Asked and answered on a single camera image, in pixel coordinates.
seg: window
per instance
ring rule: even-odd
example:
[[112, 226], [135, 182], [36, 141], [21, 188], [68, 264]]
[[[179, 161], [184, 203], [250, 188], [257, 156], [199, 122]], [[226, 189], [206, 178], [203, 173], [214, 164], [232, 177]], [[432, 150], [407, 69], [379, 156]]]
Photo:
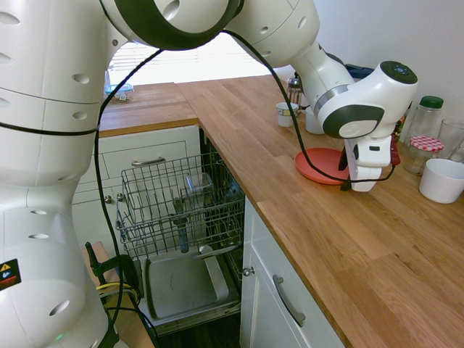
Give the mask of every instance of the window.
[[[113, 56], [109, 70], [111, 84], [119, 83], [138, 63], [156, 49], [127, 43]], [[164, 51], [130, 80], [133, 86], [149, 83], [190, 82], [244, 76], [267, 75], [268, 70], [251, 58], [230, 36], [221, 33], [214, 40], [189, 51]]]

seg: red plate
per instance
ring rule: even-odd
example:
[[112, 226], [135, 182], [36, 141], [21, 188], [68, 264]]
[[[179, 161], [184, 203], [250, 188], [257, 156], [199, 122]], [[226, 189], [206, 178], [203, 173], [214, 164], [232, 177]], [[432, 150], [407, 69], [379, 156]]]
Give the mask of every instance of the red plate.
[[[327, 149], [324, 147], [316, 147], [313, 149], [307, 149], [306, 153], [310, 158], [311, 162], [324, 173], [327, 173], [335, 178], [348, 179], [349, 169], [339, 170], [339, 162], [341, 151], [335, 149]], [[295, 157], [295, 164], [300, 174], [304, 177], [315, 181], [316, 183], [324, 183], [326, 185], [341, 185], [341, 181], [332, 180], [319, 174], [307, 164], [303, 152], [298, 153]]]

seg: open dishwasher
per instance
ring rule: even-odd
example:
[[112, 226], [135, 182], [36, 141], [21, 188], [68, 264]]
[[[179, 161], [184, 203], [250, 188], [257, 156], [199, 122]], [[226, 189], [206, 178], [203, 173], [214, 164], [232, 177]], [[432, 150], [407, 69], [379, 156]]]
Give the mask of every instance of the open dishwasher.
[[117, 229], [167, 334], [240, 310], [244, 193], [215, 151], [122, 172]]

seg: red lid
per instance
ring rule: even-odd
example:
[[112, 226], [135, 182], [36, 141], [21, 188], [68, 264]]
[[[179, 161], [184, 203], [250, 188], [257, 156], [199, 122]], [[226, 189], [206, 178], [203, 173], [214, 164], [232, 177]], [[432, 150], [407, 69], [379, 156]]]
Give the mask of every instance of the red lid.
[[443, 143], [440, 140], [430, 136], [413, 136], [411, 138], [411, 145], [417, 147], [418, 149], [429, 152], [443, 150]]

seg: jar lid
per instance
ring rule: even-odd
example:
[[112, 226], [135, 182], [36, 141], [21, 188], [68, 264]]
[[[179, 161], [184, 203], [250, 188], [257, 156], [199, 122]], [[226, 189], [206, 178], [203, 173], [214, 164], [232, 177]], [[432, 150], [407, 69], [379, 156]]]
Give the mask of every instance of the jar lid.
[[420, 105], [432, 109], [441, 109], [443, 106], [443, 99], [439, 96], [423, 96], [420, 100]]
[[[108, 85], [104, 87], [104, 92], [106, 94], [110, 94], [116, 89], [117, 85]], [[125, 83], [123, 86], [117, 91], [119, 94], [122, 92], [133, 92], [133, 87], [130, 83]]]
[[437, 152], [443, 150], [443, 143], [440, 140], [430, 136], [413, 136], [411, 138], [411, 145], [420, 150], [428, 152]]

